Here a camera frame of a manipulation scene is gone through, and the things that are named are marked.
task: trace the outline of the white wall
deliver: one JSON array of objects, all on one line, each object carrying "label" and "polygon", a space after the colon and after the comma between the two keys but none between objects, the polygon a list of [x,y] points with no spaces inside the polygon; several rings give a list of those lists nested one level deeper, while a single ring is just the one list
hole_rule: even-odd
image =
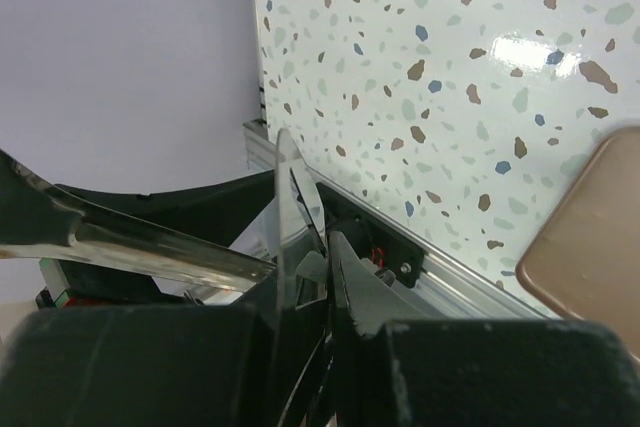
[{"label": "white wall", "polygon": [[[241,176],[254,25],[252,0],[0,0],[0,148],[96,190]],[[0,262],[0,303],[41,286],[35,262]]]}]

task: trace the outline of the speckled white surface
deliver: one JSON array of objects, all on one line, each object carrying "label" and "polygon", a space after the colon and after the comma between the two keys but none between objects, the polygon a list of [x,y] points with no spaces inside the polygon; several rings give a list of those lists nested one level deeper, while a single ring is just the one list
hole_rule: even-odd
[{"label": "speckled white surface", "polygon": [[270,136],[492,282],[640,114],[640,0],[257,0]]}]

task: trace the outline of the black plastic part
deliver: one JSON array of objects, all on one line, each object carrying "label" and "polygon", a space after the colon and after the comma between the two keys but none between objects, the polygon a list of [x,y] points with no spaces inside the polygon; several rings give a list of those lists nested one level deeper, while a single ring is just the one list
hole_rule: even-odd
[{"label": "black plastic part", "polygon": [[281,419],[284,426],[299,426],[309,407],[322,375],[319,362],[327,307],[326,300],[316,300],[278,312],[267,391],[269,425],[277,425]]},{"label": "black plastic part", "polygon": [[45,287],[40,291],[40,293],[36,296],[36,305],[38,306],[39,310],[51,309],[56,306],[55,302],[51,298],[49,289]]},{"label": "black plastic part", "polygon": [[52,210],[51,199],[45,192],[25,188],[23,168],[14,159],[0,156],[0,238],[4,245],[68,245],[68,226],[80,219],[80,214],[65,209]]},{"label": "black plastic part", "polygon": [[[384,267],[391,269],[402,284],[413,288],[422,272],[424,250],[330,187],[321,183],[317,187],[327,217],[327,235],[333,231],[343,232],[360,258],[371,258],[372,249],[381,249]],[[354,229],[347,219],[357,219],[358,228]],[[400,270],[404,263],[411,266],[409,272]]]},{"label": "black plastic part", "polygon": [[332,232],[329,237],[329,263],[338,418],[341,425],[347,426],[387,425],[363,422],[363,396],[367,394],[362,383],[369,381],[367,376],[375,377],[379,373],[378,366],[363,363],[367,341],[389,320],[429,317],[369,271],[341,232]]},{"label": "black plastic part", "polygon": [[635,368],[600,325],[394,321],[363,350],[360,425],[640,425]]},{"label": "black plastic part", "polygon": [[277,323],[276,299],[278,295],[278,273],[274,270],[262,282],[254,285],[234,305],[247,305],[255,308],[264,323],[275,332]]},{"label": "black plastic part", "polygon": [[150,195],[58,185],[94,204],[229,247],[273,200],[273,171],[223,184]]},{"label": "black plastic part", "polygon": [[238,306],[40,311],[5,353],[2,425],[262,425],[271,340]]},{"label": "black plastic part", "polygon": [[322,365],[324,373],[320,377],[318,392],[312,399],[306,421],[307,427],[326,427],[331,417],[336,413],[335,408],[335,369],[333,368],[333,339],[328,338],[324,345]]},{"label": "black plastic part", "polygon": [[72,297],[114,304],[182,304],[184,297],[163,293],[152,277],[68,260],[57,261]]}]

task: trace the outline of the terrazzo wall panel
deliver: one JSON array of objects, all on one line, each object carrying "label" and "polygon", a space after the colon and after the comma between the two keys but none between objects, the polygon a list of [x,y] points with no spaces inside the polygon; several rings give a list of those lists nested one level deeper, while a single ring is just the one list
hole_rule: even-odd
[{"label": "terrazzo wall panel", "polygon": [[640,118],[640,0],[256,0],[269,132],[498,286]]}]

